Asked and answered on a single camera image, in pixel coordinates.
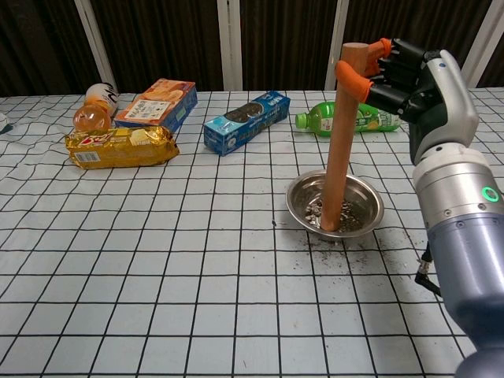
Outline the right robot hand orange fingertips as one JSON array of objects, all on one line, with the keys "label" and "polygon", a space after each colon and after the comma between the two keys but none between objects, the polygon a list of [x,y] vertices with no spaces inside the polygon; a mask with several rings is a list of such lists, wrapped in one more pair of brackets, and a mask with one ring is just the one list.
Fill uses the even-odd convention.
[{"label": "right robot hand orange fingertips", "polygon": [[409,154],[418,165],[444,143],[469,146],[479,118],[458,62],[447,50],[423,50],[402,39],[369,45],[365,71],[339,61],[338,83],[352,98],[409,125]]}]

